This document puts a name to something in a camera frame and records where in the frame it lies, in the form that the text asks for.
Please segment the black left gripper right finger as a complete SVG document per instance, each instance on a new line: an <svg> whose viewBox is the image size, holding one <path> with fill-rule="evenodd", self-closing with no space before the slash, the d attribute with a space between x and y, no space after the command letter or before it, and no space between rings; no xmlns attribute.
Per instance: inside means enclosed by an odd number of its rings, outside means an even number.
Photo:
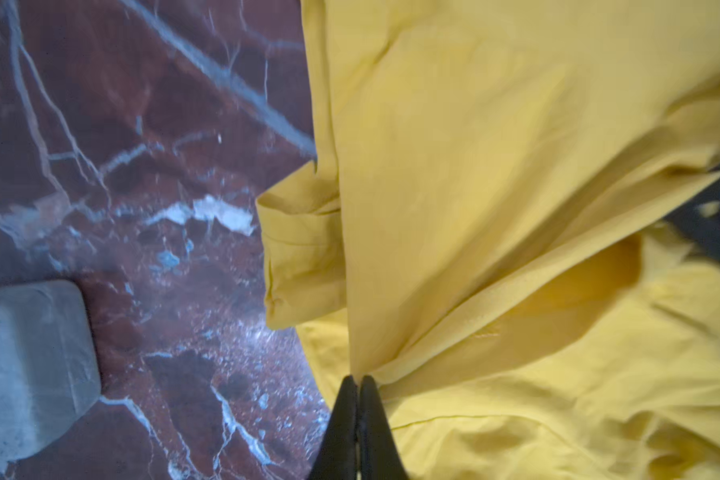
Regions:
<svg viewBox="0 0 720 480"><path fill-rule="evenodd" d="M408 479L378 387L371 376L364 376L360 383L358 454L361 479Z"/></svg>

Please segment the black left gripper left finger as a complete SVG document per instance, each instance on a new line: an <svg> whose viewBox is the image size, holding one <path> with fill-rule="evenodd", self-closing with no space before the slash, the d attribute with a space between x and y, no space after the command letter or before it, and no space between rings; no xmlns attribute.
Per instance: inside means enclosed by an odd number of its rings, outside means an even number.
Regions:
<svg viewBox="0 0 720 480"><path fill-rule="evenodd" d="M357 385L345 377L308 480L354 480L357 477Z"/></svg>

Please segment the yellow printed t-shirt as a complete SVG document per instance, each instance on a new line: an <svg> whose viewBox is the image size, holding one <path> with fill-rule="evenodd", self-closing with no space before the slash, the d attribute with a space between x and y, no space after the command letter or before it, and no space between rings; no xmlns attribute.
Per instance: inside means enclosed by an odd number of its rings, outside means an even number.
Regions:
<svg viewBox="0 0 720 480"><path fill-rule="evenodd" d="M720 479L720 1L305 1L265 306L413 479Z"/></svg>

